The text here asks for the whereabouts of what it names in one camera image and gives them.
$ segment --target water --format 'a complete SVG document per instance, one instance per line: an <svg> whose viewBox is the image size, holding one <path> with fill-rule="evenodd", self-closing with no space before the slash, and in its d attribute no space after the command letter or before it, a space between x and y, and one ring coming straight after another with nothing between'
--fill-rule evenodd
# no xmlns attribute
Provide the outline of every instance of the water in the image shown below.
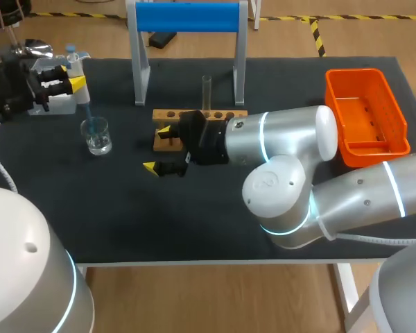
<svg viewBox="0 0 416 333"><path fill-rule="evenodd" d="M95 156L108 154L112 149L112 142L109 134L89 135L86 140L89 151Z"/></svg>

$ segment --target black table mat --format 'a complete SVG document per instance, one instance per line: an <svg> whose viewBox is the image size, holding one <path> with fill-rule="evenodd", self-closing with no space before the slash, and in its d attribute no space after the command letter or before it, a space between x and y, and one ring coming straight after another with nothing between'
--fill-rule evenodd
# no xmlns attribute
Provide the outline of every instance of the black table mat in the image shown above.
<svg viewBox="0 0 416 333"><path fill-rule="evenodd" d="M235 107L230 59L150 65L146 106L135 107L129 60L85 61L92 112L110 124L113 149L107 156L87 151L81 110L0 126L0 160L78 263L383 258L399 250L326 239L298 250L278 248L242 202L250 167L192 164L185 178L151 175L142 162L166 158L152 152L153 108L199 108L205 74L213 77L211 108ZM254 114L322 104L325 71L354 67L385 74L416 152L416 100L394 58L248 59L242 108ZM322 164L315 183L336 176L332 166ZM1 175L0 187L6 187ZM415 238L416 215L354 232Z"/></svg>

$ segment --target orange plastic crate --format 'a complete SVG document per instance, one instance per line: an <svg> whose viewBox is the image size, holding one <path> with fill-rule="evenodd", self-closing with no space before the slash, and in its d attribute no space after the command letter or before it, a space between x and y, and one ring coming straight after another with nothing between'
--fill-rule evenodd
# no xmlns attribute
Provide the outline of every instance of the orange plastic crate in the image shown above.
<svg viewBox="0 0 416 333"><path fill-rule="evenodd" d="M407 123L381 71L332 69L325 103L338 124L338 146L349 167L368 167L410 152Z"/></svg>

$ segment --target yellow and black tape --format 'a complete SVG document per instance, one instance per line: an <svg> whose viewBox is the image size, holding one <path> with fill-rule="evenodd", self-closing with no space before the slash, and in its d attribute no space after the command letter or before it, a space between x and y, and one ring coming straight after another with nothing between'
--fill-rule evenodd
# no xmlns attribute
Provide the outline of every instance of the yellow and black tape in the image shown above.
<svg viewBox="0 0 416 333"><path fill-rule="evenodd" d="M96 19L126 19L126 17L112 14L87 14L85 12L32 12L28 17L94 17ZM308 22L310 19L412 19L416 15L288 15L288 16L263 16L261 21L295 21Z"/></svg>
<svg viewBox="0 0 416 333"><path fill-rule="evenodd" d="M310 19L309 23L311 27L311 32L313 33L313 37L316 42L316 49L318 50L319 56L326 57L327 53L325 53L324 43L319 34L318 21L316 19Z"/></svg>
<svg viewBox="0 0 416 333"><path fill-rule="evenodd" d="M262 16L261 21L308 21L310 19L411 19L416 20L416 15L289 15L289 16Z"/></svg>
<svg viewBox="0 0 416 333"><path fill-rule="evenodd" d="M84 12L32 12L28 17L93 17L95 19L126 19L110 14L87 14Z"/></svg>

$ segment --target floor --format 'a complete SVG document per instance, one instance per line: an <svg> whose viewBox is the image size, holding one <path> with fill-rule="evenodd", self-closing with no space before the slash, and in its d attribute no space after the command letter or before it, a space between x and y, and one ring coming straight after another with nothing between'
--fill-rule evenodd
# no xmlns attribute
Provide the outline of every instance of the floor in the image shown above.
<svg viewBox="0 0 416 333"><path fill-rule="evenodd" d="M34 12L125 15L124 1L83 4L33 0ZM262 16L416 15L416 0L262 0ZM249 57L317 57L308 24L261 22L249 30ZM416 96L416 20L321 20L327 56L396 56ZM128 32L113 19L37 17L21 37L46 40L56 53L68 42L94 58L129 58ZM0 45L6 39L0 33ZM234 36L180 33L151 58L232 57ZM359 293L377 264L352 265ZM330 266L170 266L96 268L88 282L100 332L343 332ZM376 332L371 327L367 332Z"/></svg>

